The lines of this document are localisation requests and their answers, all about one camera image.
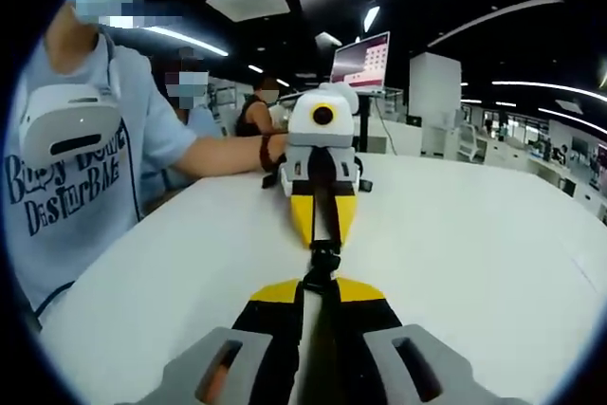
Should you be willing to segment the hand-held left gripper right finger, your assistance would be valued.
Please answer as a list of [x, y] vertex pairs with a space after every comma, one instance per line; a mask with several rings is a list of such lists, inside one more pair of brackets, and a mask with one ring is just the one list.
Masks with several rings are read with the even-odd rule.
[[404, 324], [377, 288], [343, 277], [324, 300], [348, 404], [523, 404], [482, 386], [464, 356], [416, 323]]

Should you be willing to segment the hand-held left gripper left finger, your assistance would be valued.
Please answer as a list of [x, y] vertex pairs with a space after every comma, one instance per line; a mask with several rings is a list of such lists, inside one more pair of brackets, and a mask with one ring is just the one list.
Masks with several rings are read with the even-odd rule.
[[286, 404], [299, 370], [304, 290], [265, 285], [230, 327], [216, 327], [163, 372], [164, 404]]

